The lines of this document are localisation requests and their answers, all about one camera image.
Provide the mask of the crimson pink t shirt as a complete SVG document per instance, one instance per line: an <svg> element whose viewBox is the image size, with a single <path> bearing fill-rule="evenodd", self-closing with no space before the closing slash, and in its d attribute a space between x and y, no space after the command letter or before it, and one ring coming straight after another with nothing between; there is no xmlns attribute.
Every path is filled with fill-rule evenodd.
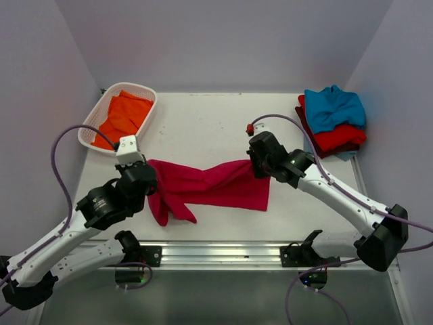
<svg viewBox="0 0 433 325"><path fill-rule="evenodd" d="M148 197L157 224L165 227L169 216L196 223L188 204L266 211L270 177L257 178L249 160L224 162L201 170L162 160L149 160L156 170L157 190Z"/></svg>

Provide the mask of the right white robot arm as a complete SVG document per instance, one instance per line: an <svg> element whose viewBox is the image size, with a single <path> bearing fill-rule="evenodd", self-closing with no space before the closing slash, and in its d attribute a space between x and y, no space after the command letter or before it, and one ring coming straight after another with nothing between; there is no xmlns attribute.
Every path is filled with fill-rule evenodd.
<svg viewBox="0 0 433 325"><path fill-rule="evenodd" d="M354 232L315 230L286 254L300 266L334 263L340 258L359 258L375 271L388 269L408 240L407 211L391 209L340 183L301 149L287 152L269 131L254 135L247 151L257 178L271 176L301 190L345 218Z"/></svg>

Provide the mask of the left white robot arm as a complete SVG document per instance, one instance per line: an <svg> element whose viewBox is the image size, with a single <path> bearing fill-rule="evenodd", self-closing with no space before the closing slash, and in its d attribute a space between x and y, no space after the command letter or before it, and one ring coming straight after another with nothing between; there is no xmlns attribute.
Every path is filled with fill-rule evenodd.
<svg viewBox="0 0 433 325"><path fill-rule="evenodd" d="M156 191L157 173L146 162L117 165L116 169L120 177L90 190L70 218L20 254L1 258L1 292L9 306L32 309L61 285L100 267L149 267L141 261L139 241L130 231L120 231L98 246L74 252L82 243L142 211L146 197Z"/></svg>

